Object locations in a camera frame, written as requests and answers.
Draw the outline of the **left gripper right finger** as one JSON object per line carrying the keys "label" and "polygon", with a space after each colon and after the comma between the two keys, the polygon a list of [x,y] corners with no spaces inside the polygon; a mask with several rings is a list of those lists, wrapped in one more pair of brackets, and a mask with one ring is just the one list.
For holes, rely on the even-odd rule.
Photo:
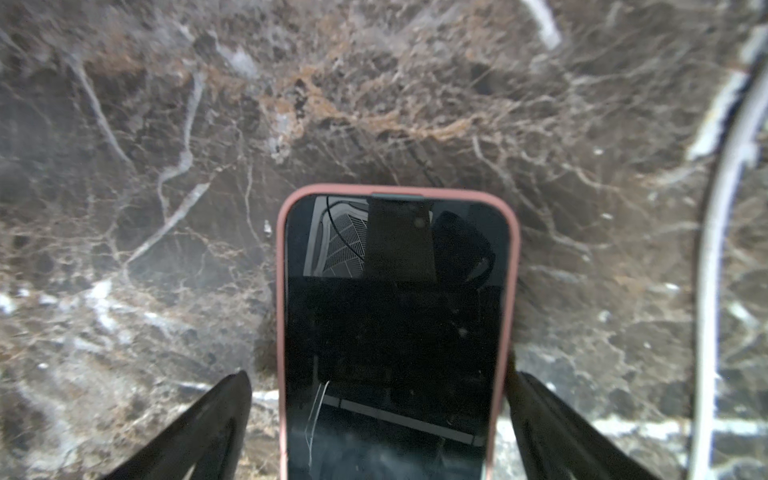
{"label": "left gripper right finger", "polygon": [[505,379],[518,450],[529,479],[653,479],[573,408],[508,357]]}

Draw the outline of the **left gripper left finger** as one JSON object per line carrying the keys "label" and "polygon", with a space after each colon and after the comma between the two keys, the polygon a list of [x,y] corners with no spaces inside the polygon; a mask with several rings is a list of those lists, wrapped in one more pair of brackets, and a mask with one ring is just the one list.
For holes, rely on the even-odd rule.
{"label": "left gripper left finger", "polygon": [[232,479],[252,402],[246,372],[222,379],[107,479]]}

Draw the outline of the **pink case phone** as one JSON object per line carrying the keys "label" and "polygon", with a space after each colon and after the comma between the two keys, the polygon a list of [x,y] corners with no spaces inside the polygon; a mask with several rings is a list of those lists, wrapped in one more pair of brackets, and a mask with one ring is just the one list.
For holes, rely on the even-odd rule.
{"label": "pink case phone", "polygon": [[473,190],[314,184],[277,224],[283,479],[488,479],[517,218]]}

